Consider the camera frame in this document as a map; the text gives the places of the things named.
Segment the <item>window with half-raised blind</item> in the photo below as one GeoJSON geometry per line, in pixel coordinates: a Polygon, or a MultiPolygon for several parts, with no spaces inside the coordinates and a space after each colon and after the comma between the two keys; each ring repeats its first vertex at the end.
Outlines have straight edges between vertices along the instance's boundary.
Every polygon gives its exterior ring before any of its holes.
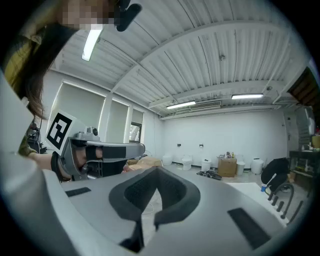
{"type": "Polygon", "coordinates": [[[130,124],[129,142],[130,143],[140,143],[142,124],[143,124],[144,113],[133,109],[132,119],[130,124]]]}

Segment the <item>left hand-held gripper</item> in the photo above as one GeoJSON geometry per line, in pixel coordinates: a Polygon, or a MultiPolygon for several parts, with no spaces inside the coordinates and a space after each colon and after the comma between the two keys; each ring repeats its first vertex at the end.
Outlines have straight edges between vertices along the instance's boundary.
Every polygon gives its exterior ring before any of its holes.
{"type": "Polygon", "coordinates": [[[124,163],[142,156],[145,152],[145,146],[141,143],[102,142],[95,127],[86,126],[62,110],[58,110],[54,119],[49,120],[48,124],[45,140],[56,153],[53,163],[57,167],[62,167],[74,181],[111,175],[114,170],[107,169],[106,164],[124,163]],[[90,159],[90,151],[87,151],[87,162],[79,170],[75,163],[75,150],[90,146],[102,148],[102,159],[90,159]]]}

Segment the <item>large open cardboard box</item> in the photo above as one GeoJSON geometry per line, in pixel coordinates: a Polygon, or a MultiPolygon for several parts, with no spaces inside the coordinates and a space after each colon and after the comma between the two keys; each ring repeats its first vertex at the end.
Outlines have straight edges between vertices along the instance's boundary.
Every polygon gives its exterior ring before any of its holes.
{"type": "Polygon", "coordinates": [[[128,169],[127,171],[135,171],[135,170],[147,170],[152,167],[162,167],[162,161],[158,158],[145,156],[140,160],[128,160],[128,169]]]}

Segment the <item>white ceiling air vent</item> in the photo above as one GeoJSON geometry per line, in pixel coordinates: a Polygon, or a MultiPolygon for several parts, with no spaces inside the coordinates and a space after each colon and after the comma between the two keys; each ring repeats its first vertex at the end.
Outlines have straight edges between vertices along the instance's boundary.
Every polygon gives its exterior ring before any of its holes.
{"type": "Polygon", "coordinates": [[[198,102],[189,107],[190,111],[202,111],[202,110],[210,110],[210,109],[220,109],[222,102],[220,100],[217,101],[207,101],[207,102],[198,102]]]}

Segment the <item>person's yellow plaid shirt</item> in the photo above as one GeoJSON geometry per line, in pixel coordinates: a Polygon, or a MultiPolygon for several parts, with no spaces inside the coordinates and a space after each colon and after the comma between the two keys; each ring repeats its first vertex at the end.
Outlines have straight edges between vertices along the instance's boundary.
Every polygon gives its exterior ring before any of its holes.
{"type": "Polygon", "coordinates": [[[23,98],[25,94],[22,82],[23,71],[28,67],[28,62],[41,46],[45,34],[46,27],[44,26],[29,36],[17,35],[1,64],[1,69],[8,84],[20,98],[23,98]]]}

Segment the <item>black metal table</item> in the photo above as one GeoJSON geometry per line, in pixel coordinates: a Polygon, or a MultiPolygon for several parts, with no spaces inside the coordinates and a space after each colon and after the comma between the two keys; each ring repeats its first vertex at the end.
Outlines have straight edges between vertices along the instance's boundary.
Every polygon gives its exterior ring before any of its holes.
{"type": "Polygon", "coordinates": [[[289,170],[308,178],[320,175],[320,151],[290,151],[289,170]]]}

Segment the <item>stainless steel cabinet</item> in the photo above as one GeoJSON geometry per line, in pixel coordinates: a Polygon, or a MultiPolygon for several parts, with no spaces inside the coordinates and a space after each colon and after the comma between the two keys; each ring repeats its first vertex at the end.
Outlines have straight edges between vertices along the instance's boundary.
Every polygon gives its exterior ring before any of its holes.
{"type": "Polygon", "coordinates": [[[295,111],[298,129],[298,145],[301,149],[309,145],[312,136],[315,135],[316,122],[311,106],[300,107],[295,111]]]}

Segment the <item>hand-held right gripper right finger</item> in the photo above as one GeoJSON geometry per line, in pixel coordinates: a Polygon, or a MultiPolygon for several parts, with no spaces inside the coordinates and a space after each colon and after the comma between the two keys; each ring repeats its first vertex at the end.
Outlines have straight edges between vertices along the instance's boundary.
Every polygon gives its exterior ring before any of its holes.
{"type": "Polygon", "coordinates": [[[192,182],[158,167],[156,173],[156,189],[158,190],[162,210],[154,217],[154,226],[181,222],[186,219],[198,206],[201,193],[192,182]]]}

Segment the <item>white window blind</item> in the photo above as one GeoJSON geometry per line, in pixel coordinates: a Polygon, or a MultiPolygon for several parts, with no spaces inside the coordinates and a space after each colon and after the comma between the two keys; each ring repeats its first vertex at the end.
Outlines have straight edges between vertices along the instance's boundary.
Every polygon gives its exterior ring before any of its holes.
{"type": "Polygon", "coordinates": [[[127,105],[112,101],[106,131],[107,142],[122,143],[124,141],[128,109],[127,105]]]}
{"type": "Polygon", "coordinates": [[[59,110],[77,118],[87,127],[98,128],[105,97],[89,90],[63,83],[54,100],[50,120],[59,110]]]}

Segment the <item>white round container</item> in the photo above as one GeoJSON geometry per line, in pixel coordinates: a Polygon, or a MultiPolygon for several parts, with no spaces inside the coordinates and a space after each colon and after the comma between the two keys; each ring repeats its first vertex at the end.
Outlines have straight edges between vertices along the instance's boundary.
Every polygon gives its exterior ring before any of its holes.
{"type": "Polygon", "coordinates": [[[260,158],[254,158],[251,162],[251,172],[255,175],[260,175],[262,173],[264,161],[260,158]]]}

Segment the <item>ceiling light tube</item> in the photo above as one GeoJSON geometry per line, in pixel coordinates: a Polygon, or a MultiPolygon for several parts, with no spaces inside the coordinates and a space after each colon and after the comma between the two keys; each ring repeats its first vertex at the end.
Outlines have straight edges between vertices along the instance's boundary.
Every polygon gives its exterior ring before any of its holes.
{"type": "Polygon", "coordinates": [[[172,109],[177,109],[177,108],[183,108],[183,107],[188,107],[188,106],[193,106],[195,105],[196,102],[194,100],[192,101],[188,101],[188,102],[183,102],[183,103],[178,103],[178,104],[174,104],[174,105],[169,105],[166,108],[168,110],[172,110],[172,109]]]}
{"type": "Polygon", "coordinates": [[[263,93],[247,93],[247,94],[233,94],[231,96],[232,100],[242,100],[242,99],[260,99],[264,96],[263,93]]]}
{"type": "Polygon", "coordinates": [[[100,37],[101,32],[102,29],[92,29],[88,33],[81,56],[84,61],[88,62],[91,59],[94,47],[100,37]]]}

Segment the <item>white toothbrush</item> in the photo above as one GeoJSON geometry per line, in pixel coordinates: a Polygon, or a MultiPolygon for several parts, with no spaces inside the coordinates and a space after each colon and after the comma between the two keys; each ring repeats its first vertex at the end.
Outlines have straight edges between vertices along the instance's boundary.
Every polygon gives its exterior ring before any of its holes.
{"type": "Polygon", "coordinates": [[[264,184],[264,187],[267,188],[267,187],[269,186],[270,182],[271,182],[276,176],[277,176],[276,173],[273,174],[273,176],[271,177],[271,179],[270,179],[266,184],[264,184]]]}

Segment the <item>person's left forearm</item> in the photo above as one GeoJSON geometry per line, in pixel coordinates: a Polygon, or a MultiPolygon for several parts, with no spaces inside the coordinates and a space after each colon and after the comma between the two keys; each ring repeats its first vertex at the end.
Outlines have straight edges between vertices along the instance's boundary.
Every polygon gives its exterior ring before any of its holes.
{"type": "Polygon", "coordinates": [[[35,161],[41,170],[52,170],[52,154],[39,154],[36,152],[31,152],[27,157],[35,161]]]}

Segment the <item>wooden staircase underside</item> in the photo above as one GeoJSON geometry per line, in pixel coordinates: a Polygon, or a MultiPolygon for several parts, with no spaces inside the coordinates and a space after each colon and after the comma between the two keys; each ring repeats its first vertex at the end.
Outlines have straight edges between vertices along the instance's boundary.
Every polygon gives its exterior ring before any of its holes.
{"type": "Polygon", "coordinates": [[[301,105],[313,107],[320,103],[320,88],[309,67],[305,68],[287,92],[301,105]]]}

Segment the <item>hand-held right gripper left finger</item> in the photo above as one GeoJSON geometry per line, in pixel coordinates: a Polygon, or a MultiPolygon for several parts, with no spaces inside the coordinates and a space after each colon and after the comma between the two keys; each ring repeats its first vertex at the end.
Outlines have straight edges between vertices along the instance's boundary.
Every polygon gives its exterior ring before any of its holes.
{"type": "Polygon", "coordinates": [[[120,242],[121,246],[134,253],[138,253],[145,246],[142,213],[157,189],[157,174],[157,168],[151,167],[116,185],[108,196],[109,203],[118,216],[134,222],[132,234],[120,242]]]}

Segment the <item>black hand shower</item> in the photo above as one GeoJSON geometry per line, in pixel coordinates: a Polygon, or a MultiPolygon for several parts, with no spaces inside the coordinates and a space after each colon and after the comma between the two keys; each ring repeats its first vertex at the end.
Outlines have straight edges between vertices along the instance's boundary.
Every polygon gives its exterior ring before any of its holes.
{"type": "Polygon", "coordinates": [[[303,201],[303,200],[301,200],[301,201],[299,202],[299,204],[298,204],[298,206],[297,206],[297,208],[296,208],[295,212],[293,213],[293,215],[292,215],[291,219],[290,219],[290,220],[289,220],[289,222],[287,223],[287,225],[290,225],[290,224],[295,220],[295,218],[297,217],[298,213],[300,212],[300,210],[301,210],[301,208],[302,208],[303,204],[304,204],[304,201],[303,201]]]}

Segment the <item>person's left hand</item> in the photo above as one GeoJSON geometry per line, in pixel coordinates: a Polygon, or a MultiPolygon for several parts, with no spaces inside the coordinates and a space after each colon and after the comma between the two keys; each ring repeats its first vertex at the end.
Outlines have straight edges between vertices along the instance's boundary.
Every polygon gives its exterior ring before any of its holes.
{"type": "Polygon", "coordinates": [[[79,170],[82,169],[83,165],[86,164],[87,155],[86,153],[89,152],[89,158],[94,160],[101,160],[103,158],[103,150],[101,147],[97,146],[87,146],[75,149],[75,157],[74,162],[79,170]]]}

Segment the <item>closed cardboard box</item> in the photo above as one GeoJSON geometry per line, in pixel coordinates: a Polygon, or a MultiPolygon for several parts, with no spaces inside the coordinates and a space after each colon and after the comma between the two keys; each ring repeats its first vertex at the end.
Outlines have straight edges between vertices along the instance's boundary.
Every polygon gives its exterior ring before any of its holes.
{"type": "Polygon", "coordinates": [[[219,158],[217,173],[221,177],[234,178],[237,171],[236,158],[219,158]]]}

